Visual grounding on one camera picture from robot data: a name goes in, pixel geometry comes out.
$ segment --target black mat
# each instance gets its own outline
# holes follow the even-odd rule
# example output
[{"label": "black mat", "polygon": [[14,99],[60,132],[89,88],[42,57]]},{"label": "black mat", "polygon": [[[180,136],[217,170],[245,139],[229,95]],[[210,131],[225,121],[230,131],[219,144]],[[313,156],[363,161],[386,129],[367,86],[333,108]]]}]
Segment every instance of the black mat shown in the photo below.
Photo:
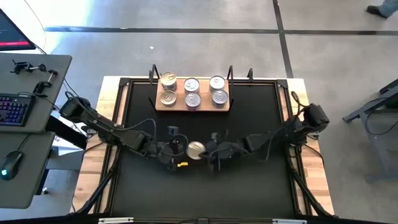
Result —
[{"label": "black mat", "polygon": [[[207,142],[212,132],[229,129],[229,140],[275,130],[280,126],[274,85],[236,85],[229,113],[156,112],[147,96],[156,85],[134,84],[127,126],[146,118],[157,121],[158,141],[169,139],[167,126],[180,127],[190,141]],[[142,128],[152,133],[148,123]],[[172,172],[155,160],[122,151],[112,216],[130,217],[293,217],[292,189],[285,150],[272,146],[268,162],[252,155],[226,164],[220,174],[206,166]]]}]

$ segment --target tin can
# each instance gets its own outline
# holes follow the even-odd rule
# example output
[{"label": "tin can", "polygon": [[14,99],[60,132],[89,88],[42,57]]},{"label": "tin can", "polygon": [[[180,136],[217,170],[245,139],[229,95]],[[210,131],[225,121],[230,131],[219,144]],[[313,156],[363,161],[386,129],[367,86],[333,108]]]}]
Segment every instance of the tin can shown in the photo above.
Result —
[{"label": "tin can", "polygon": [[161,94],[160,101],[163,105],[172,107],[177,102],[177,94],[171,90],[166,90]]},{"label": "tin can", "polygon": [[160,82],[164,90],[175,91],[177,89],[177,75],[172,72],[163,73],[160,77]]},{"label": "tin can", "polygon": [[198,93],[188,93],[185,96],[185,105],[188,110],[195,111],[200,108],[201,97]]},{"label": "tin can", "polygon": [[211,92],[216,90],[224,90],[225,79],[219,75],[215,75],[210,78],[209,89]]},{"label": "tin can", "polygon": [[199,160],[201,159],[199,155],[204,153],[205,151],[206,148],[202,143],[197,141],[192,141],[188,144],[187,156],[189,156],[191,159]]},{"label": "tin can", "polygon": [[188,78],[184,82],[185,93],[197,93],[199,92],[199,80],[196,78]]},{"label": "tin can", "polygon": [[215,108],[223,108],[228,101],[228,94],[224,90],[216,90],[211,95],[211,102]]}]

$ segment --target wooden table frame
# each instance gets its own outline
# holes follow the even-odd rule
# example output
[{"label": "wooden table frame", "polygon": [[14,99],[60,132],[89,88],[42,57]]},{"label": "wooden table frame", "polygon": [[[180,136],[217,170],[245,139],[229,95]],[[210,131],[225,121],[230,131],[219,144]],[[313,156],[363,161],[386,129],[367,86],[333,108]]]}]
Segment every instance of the wooden table frame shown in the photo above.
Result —
[{"label": "wooden table frame", "polygon": [[[106,116],[109,119],[114,118],[114,121],[121,124],[123,119],[123,114],[126,110],[124,104],[127,98],[127,86],[120,85],[121,78],[147,78],[147,77],[104,77],[101,91],[99,93],[98,103],[96,110],[98,113]],[[275,80],[275,78],[265,78],[267,80]],[[301,103],[304,105],[308,104],[308,97],[307,92],[305,90],[304,80],[298,78],[288,78],[287,84],[289,86],[289,91],[295,91],[300,98]],[[116,99],[118,98],[118,92],[121,94],[120,104],[116,104]],[[286,101],[282,99],[284,94],[281,95],[281,103],[284,118],[288,118],[288,111],[286,107]],[[290,103],[292,107],[292,111],[297,110],[297,104],[290,96]],[[91,147],[95,144],[98,144],[100,140],[97,136],[91,138],[87,144],[87,147]],[[316,140],[308,139],[308,145],[316,150],[319,151],[318,142]],[[73,199],[73,204],[75,208],[78,210],[81,208],[84,203],[88,200],[90,195],[93,193],[95,188],[97,187],[100,178],[101,178],[101,171],[106,164],[104,164],[104,158],[106,156],[110,156],[109,163],[107,165],[108,169],[110,168],[114,155],[116,152],[116,147],[108,147],[108,155],[106,155],[106,145],[100,145],[90,151],[88,151],[85,156],[83,163],[81,165],[80,174],[78,178],[78,182],[76,185],[75,196]],[[305,174],[305,180],[307,183],[308,188],[311,190],[312,194],[314,194],[315,198],[320,202],[323,208],[333,214],[333,206],[331,204],[331,198],[329,194],[329,188],[326,181],[325,170],[323,168],[321,158],[316,155],[311,150],[306,149],[304,146],[301,153],[301,160],[303,164],[303,171]],[[303,194],[297,184],[296,185],[296,192],[298,197],[298,205],[303,214],[306,214],[305,211],[305,199]],[[108,194],[109,194],[109,186],[110,182],[106,186],[101,202],[98,204],[97,211],[103,212],[107,201],[108,201]]]}]

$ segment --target computer mouse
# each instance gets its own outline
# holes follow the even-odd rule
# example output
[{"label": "computer mouse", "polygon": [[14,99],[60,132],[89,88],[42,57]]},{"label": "computer mouse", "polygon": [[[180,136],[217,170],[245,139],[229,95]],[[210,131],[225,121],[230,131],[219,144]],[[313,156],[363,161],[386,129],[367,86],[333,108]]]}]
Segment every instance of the computer mouse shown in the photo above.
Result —
[{"label": "computer mouse", "polygon": [[18,174],[19,164],[23,157],[24,154],[22,152],[10,152],[4,159],[0,177],[3,180],[12,180]]}]

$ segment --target wooden tray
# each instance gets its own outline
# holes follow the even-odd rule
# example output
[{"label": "wooden tray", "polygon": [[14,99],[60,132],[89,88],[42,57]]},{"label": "wooden tray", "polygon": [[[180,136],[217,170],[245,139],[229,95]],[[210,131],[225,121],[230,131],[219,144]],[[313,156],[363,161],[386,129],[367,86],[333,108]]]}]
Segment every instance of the wooden tray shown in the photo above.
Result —
[{"label": "wooden tray", "polygon": [[[160,81],[157,85],[157,93],[156,93],[156,104],[155,108],[159,111],[190,111],[185,106],[185,90],[184,90],[184,81],[187,78],[177,78],[177,90],[175,93],[177,94],[177,102],[173,107],[164,106],[163,103],[160,101],[160,96],[164,92],[162,84]],[[200,82],[199,87],[199,95],[201,96],[201,105],[199,110],[197,111],[228,111],[229,110],[229,86],[228,81],[225,80],[226,85],[224,91],[228,94],[228,101],[223,108],[215,108],[211,103],[211,91],[209,90],[209,82],[210,78],[197,78]]]}]

